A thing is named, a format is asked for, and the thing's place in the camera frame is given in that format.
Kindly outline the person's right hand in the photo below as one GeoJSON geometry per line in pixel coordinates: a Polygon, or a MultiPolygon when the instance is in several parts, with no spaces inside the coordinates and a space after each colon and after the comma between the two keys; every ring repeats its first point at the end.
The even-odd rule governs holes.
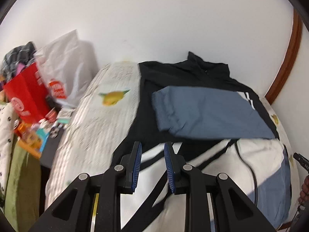
{"type": "Polygon", "coordinates": [[[298,199],[299,204],[304,206],[305,202],[307,202],[308,199],[309,199],[309,175],[306,176],[301,186],[300,197],[298,199]]]}

